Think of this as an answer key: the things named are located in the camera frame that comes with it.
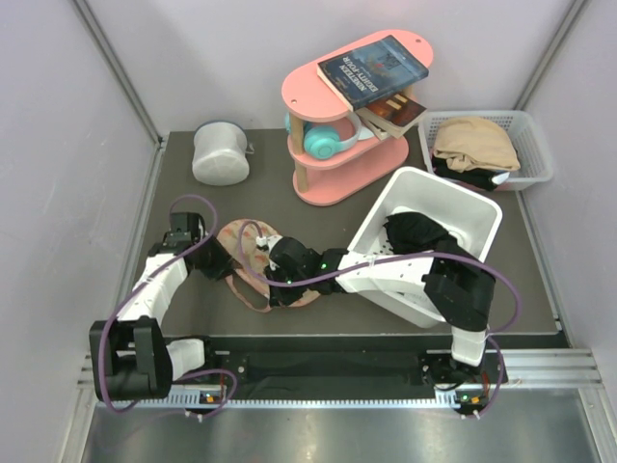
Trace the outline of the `floral mesh laundry bag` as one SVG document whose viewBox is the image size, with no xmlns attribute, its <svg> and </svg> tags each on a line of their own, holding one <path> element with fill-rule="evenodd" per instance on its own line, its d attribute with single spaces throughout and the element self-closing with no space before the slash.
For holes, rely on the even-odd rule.
<svg viewBox="0 0 617 463">
<path fill-rule="evenodd" d="M 272 311 L 269 286 L 255 277 L 255 273 L 260 277 L 265 276 L 264 270 L 269 265 L 269 259 L 265 251 L 257 249 L 255 240 L 259 237 L 273 238 L 279 233 L 267 223 L 259 220 L 256 221 L 255 226 L 249 225 L 242 229 L 246 222 L 247 219 L 233 220 L 224 225 L 217 234 L 218 241 L 237 261 L 232 273 L 225 277 L 225 282 L 233 295 L 248 309 L 257 313 L 269 313 Z M 246 284 L 255 295 L 265 301 L 265 304 L 262 307 L 254 306 L 236 287 L 237 280 Z"/>
</svg>

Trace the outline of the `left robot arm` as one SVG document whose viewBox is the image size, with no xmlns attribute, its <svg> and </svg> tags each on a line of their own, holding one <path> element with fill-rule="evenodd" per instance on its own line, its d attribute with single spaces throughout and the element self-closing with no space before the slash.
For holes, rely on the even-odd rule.
<svg viewBox="0 0 617 463">
<path fill-rule="evenodd" d="M 199 338 L 166 340 L 161 323 L 175 292 L 193 271 L 212 281 L 233 272 L 233 259 L 195 212 L 177 212 L 170 229 L 148 251 L 144 272 L 118 313 L 89 332 L 97 397 L 109 402 L 164 398 L 189 374 L 208 382 L 217 357 Z"/>
</svg>

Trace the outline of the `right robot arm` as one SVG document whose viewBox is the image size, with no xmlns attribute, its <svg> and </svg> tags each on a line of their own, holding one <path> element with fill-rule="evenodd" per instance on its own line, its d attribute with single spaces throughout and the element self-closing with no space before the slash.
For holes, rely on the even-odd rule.
<svg viewBox="0 0 617 463">
<path fill-rule="evenodd" d="M 374 292 L 378 305 L 409 321 L 413 313 L 434 309 L 451 329 L 452 374 L 469 382 L 484 371 L 496 279 L 454 242 L 438 244 L 435 257 L 425 251 L 412 259 L 348 249 L 319 254 L 281 235 L 255 242 L 268 257 L 264 275 L 273 306 L 289 306 L 312 290 L 321 295 Z"/>
</svg>

